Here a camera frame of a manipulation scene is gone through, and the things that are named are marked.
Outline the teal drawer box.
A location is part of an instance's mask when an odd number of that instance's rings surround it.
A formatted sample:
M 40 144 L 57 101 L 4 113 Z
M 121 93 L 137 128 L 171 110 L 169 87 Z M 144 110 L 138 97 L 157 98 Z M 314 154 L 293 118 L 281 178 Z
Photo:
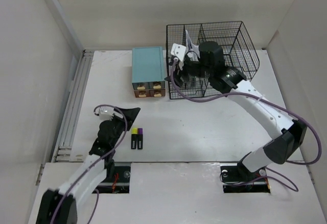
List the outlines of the teal drawer box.
M 166 95 L 166 63 L 160 46 L 132 50 L 132 87 L 137 98 Z

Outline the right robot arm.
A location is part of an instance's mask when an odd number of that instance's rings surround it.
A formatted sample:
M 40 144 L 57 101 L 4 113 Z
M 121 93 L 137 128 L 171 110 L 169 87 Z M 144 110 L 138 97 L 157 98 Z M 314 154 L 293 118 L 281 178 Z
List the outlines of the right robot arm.
M 290 112 L 264 99 L 244 73 L 225 63 L 223 48 L 206 41 L 188 49 L 174 43 L 170 50 L 171 72 L 166 78 L 180 89 L 191 77 L 207 78 L 222 97 L 241 106 L 268 133 L 270 141 L 246 154 L 235 166 L 240 181 L 254 179 L 266 166 L 284 164 L 301 146 L 308 125 Z

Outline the white paper sheets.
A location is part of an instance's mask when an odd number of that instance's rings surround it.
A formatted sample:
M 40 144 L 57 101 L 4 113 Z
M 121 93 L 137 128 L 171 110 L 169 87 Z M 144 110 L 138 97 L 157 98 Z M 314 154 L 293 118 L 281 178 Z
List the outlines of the white paper sheets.
M 188 30 L 185 30 L 185 46 L 186 46 L 187 51 L 194 51 L 196 54 L 198 54 L 198 55 L 200 54 L 199 46 L 193 44 Z

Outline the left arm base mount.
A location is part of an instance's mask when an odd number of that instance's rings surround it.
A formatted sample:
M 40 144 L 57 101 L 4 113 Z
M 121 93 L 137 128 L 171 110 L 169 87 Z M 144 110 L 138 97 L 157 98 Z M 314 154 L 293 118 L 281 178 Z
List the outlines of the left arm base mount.
M 114 168 L 107 170 L 107 177 L 96 189 L 105 194 L 129 193 L 130 179 L 131 163 L 115 163 Z

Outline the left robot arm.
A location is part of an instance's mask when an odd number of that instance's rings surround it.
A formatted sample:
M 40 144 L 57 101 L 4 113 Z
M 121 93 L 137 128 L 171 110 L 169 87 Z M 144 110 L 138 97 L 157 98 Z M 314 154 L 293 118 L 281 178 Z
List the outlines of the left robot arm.
M 56 189 L 49 188 L 42 196 L 36 223 L 77 223 L 78 208 L 87 198 L 97 192 L 102 181 L 114 177 L 116 148 L 131 129 L 140 108 L 123 109 L 114 107 L 113 113 L 104 115 L 101 109 L 94 108 L 94 115 L 103 118 L 98 135 L 82 165 L 68 181 Z

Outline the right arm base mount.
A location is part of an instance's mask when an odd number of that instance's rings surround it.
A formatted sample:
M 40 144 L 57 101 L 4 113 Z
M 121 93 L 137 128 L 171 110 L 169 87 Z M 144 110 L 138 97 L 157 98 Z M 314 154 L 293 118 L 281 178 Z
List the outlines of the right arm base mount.
M 237 163 L 220 165 L 220 181 L 224 193 L 270 193 L 266 178 L 266 169 L 260 168 L 255 172 L 240 173 Z

